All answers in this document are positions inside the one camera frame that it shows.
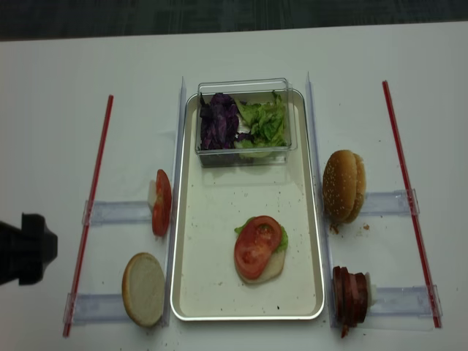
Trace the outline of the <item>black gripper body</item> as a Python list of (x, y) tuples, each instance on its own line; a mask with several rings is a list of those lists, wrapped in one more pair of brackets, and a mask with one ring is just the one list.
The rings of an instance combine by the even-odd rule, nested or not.
[(44, 216), (22, 214), (21, 227), (1, 223), (1, 284), (41, 282), (45, 269), (58, 255), (58, 237)]

